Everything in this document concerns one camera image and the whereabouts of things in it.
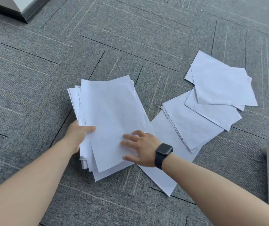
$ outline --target black smartwatch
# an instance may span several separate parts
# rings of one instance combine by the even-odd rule
[[[165,143],[162,143],[155,151],[155,160],[154,160],[154,165],[162,169],[162,163],[163,160],[171,153],[173,152],[173,148]]]

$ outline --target carpet floor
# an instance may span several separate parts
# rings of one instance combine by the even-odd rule
[[[267,202],[269,0],[51,0],[24,24],[0,15],[0,183],[75,120],[66,89],[130,75],[150,120],[193,88],[199,50],[253,77],[258,107],[194,163]],[[168,198],[136,165],[99,182],[74,156],[41,225],[210,225],[179,187]]]

